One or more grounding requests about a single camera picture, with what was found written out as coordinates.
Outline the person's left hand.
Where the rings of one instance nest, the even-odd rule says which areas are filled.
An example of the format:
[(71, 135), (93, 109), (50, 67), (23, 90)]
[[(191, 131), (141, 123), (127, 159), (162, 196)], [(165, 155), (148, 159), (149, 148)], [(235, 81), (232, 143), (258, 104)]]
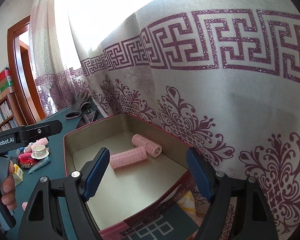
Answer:
[(17, 207), (17, 201), (15, 198), (15, 184), (13, 179), (13, 173), (15, 171), (13, 163), (10, 161), (9, 176), (3, 181), (2, 188), (4, 194), (1, 201), (9, 210), (14, 210)]

